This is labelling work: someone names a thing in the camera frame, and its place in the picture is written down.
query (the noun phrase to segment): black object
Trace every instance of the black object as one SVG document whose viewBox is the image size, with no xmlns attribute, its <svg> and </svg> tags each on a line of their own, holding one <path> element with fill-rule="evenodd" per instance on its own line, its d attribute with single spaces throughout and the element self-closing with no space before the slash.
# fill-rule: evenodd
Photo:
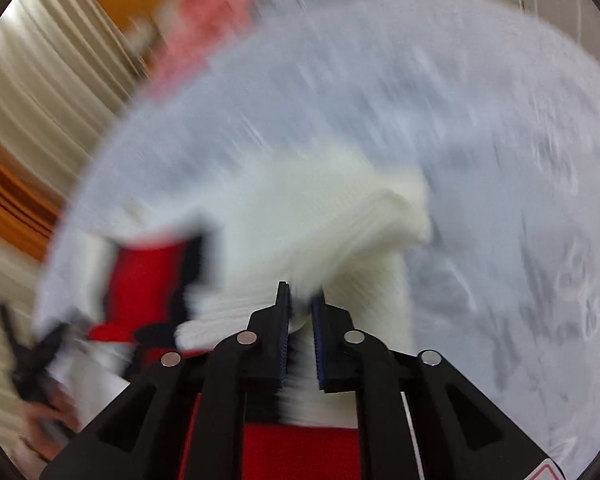
<svg viewBox="0 0 600 480">
<path fill-rule="evenodd" d="M 42 480 L 239 479 L 246 399 L 282 386 L 291 307 L 281 282 L 276 304 L 254 312 L 246 331 L 211 353 L 182 361 L 166 354 L 60 452 Z M 426 352 L 388 350 L 321 294 L 311 307 L 320 387 L 357 394 L 363 479 L 418 478 L 405 398 L 427 480 L 522 480 L 547 459 L 436 352 L 439 361 L 427 365 Z"/>
<path fill-rule="evenodd" d="M 50 378 L 46 367 L 56 358 L 69 325 L 65 322 L 58 323 L 33 348 L 28 348 L 18 341 L 11 312 L 4 301 L 0 301 L 0 323 L 13 355 L 14 365 L 10 377 L 16 393 L 25 402 L 39 402 L 52 407 L 47 394 Z M 46 430 L 50 427 L 58 428 L 67 438 L 75 436 L 75 431 L 58 420 L 44 420 L 41 424 Z"/>
</svg>

